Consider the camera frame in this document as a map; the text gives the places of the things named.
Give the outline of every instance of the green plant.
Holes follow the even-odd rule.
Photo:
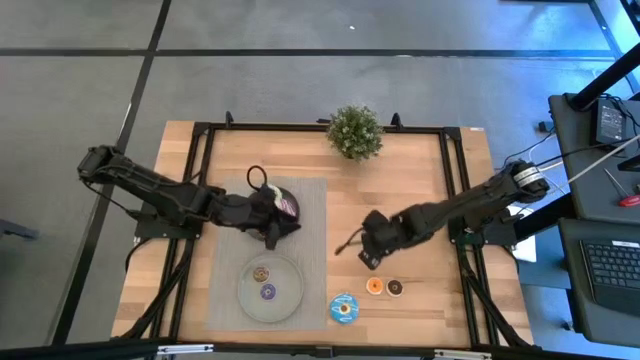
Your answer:
[[[359,162],[378,156],[383,132],[376,113],[368,107],[346,106],[331,114],[327,138],[344,157]]]

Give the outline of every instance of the wooden tabletop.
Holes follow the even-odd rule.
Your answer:
[[[155,171],[178,181],[182,179],[193,124],[167,123]],[[487,140],[484,131],[477,128],[463,128],[462,138],[473,186],[493,173]],[[335,323],[327,312],[327,328],[322,331],[208,330],[208,286],[217,239],[216,227],[207,223],[194,250],[179,339],[468,347],[458,264],[446,229],[438,231],[428,242],[385,258],[375,271],[357,258],[356,246],[347,248],[340,256],[333,254],[373,209],[391,215],[414,203],[447,198],[437,136],[385,134],[383,144],[379,157],[356,164],[331,149],[321,132],[216,131],[208,184],[221,186],[226,177],[243,178],[247,168],[255,164],[263,166],[269,176],[327,178],[327,301],[349,292],[357,297],[361,312],[350,326]],[[456,190],[460,191],[453,143],[450,149]],[[131,259],[113,326],[114,336],[127,331],[156,295],[167,244],[166,240],[153,240]],[[485,248],[484,255],[492,298],[520,336],[531,342],[513,258],[499,247]],[[371,276],[402,281],[404,294],[399,298],[369,295],[365,282]],[[168,333],[172,301],[165,311],[161,334]],[[482,306],[477,299],[476,313],[481,339],[487,342]]]

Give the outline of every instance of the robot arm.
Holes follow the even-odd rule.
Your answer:
[[[383,257],[431,239],[449,220],[465,217],[468,230],[475,232],[513,202],[536,202],[548,190],[547,181],[532,163],[516,161],[449,200],[412,205],[389,219],[374,210],[362,223],[363,248],[358,257],[374,270]]]
[[[275,206],[276,194],[266,179],[249,197],[229,195],[218,187],[175,182],[105,145],[89,149],[78,174],[87,184],[117,185],[153,205],[159,217],[178,227],[190,221],[211,221],[241,231],[255,229],[270,250],[279,238],[300,228],[297,216]],[[136,212],[130,214],[135,218]]]

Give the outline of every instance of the donut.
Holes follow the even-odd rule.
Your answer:
[[[353,295],[340,294],[331,300],[329,311],[333,320],[339,324],[348,325],[356,321],[360,308]]]
[[[273,300],[273,298],[276,297],[276,287],[271,284],[262,285],[260,297],[262,300]]]
[[[253,270],[253,280],[263,283],[269,280],[269,268],[266,266],[258,266]]]
[[[367,292],[371,295],[380,295],[382,294],[382,289],[384,289],[384,284],[382,280],[376,277],[372,277],[367,280]]]
[[[398,297],[402,295],[403,286],[398,280],[390,280],[387,283],[387,293],[392,297]]]

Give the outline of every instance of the keyboard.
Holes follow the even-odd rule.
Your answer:
[[[640,243],[583,240],[580,245],[595,302],[640,316]]]

